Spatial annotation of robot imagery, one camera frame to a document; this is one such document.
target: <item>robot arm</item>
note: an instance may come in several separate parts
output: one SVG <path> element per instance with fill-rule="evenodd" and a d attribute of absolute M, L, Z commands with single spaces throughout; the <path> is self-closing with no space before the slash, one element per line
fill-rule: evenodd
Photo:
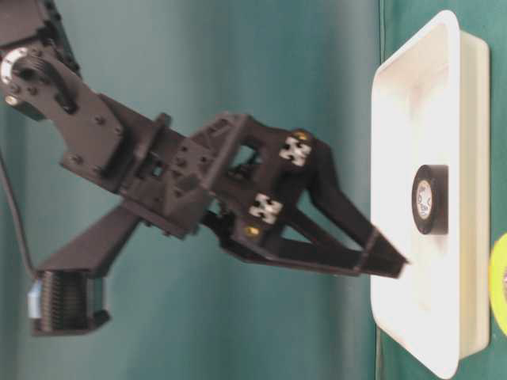
<path fill-rule="evenodd" d="M 200 224 L 240 260 L 317 272 L 397 277 L 404 257 L 341 192 L 330 147 L 302 129 L 224 113 L 194 135 L 95 93 L 81 79 L 53 2 L 0 4 L 0 88 L 6 103 L 50 119 L 67 145 L 60 164 L 118 194 L 119 206 L 36 268 L 36 335 L 92 331 L 109 319 L 101 285 L 140 221 L 184 238 Z M 242 146 L 254 151 L 237 163 Z M 343 246 L 297 205 L 311 201 L 360 247 Z M 218 200 L 221 211 L 209 210 Z M 291 227 L 307 241 L 282 236 Z"/>

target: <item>green curtain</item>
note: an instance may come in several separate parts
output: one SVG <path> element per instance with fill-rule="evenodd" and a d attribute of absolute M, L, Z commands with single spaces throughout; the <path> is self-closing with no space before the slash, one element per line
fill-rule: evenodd
<path fill-rule="evenodd" d="M 224 110 L 309 129 L 334 148 L 343 189 L 368 213 L 376 0 L 57 5 L 91 88 L 149 117 L 167 112 L 185 135 Z M 5 105 L 0 120 L 29 244 L 40 262 L 117 199 L 59 168 L 64 146 L 49 122 L 33 123 Z M 367 276 L 243 264 L 220 252 L 205 228 L 179 241 L 141 226 L 108 278 L 112 321 L 89 336 L 33 338 L 25 310 L 29 281 L 5 201 L 0 223 L 1 378 L 374 376 Z"/>
<path fill-rule="evenodd" d="M 484 39 L 490 46 L 491 59 L 491 244 L 507 227 L 507 171 L 505 170 L 505 77 L 507 76 L 507 45 L 505 45 L 504 0 L 381 0 L 380 16 L 383 31 L 383 56 L 389 57 L 417 30 L 440 10 L 452 10 L 460 27 Z M 507 339 L 491 316 L 490 346 L 476 355 L 462 360 L 455 379 L 507 378 Z M 378 379 L 431 379 L 437 378 L 411 354 L 386 334 L 379 340 Z"/>

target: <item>cable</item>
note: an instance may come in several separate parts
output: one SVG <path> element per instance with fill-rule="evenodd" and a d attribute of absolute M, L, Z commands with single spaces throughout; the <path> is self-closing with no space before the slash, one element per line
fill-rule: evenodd
<path fill-rule="evenodd" d="M 16 239 L 19 245 L 21 257 L 23 258 L 23 264 L 25 265 L 26 271 L 29 275 L 35 279 L 36 272 L 33 269 L 32 258 L 28 245 L 26 243 L 25 228 L 23 227 L 23 221 L 19 213 L 16 198 L 14 198 L 13 188 L 10 184 L 9 174 L 7 173 L 6 164 L 3 161 L 2 151 L 0 150 L 0 181 L 2 182 L 3 191 L 6 194 L 7 203 L 9 204 L 10 214 L 13 217 L 14 229 L 16 230 Z"/>

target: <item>black tape roll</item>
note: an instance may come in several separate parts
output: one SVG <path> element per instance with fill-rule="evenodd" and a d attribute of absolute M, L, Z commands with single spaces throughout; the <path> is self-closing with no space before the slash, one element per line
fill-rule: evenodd
<path fill-rule="evenodd" d="M 423 165 L 412 185 L 412 215 L 421 234 L 448 232 L 448 167 Z"/>

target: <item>yellow tape roll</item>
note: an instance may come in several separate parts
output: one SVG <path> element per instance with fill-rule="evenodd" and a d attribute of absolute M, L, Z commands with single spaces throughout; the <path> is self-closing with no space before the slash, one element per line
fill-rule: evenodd
<path fill-rule="evenodd" d="M 507 234 L 500 237 L 491 253 L 490 301 L 497 323 L 507 335 Z"/>

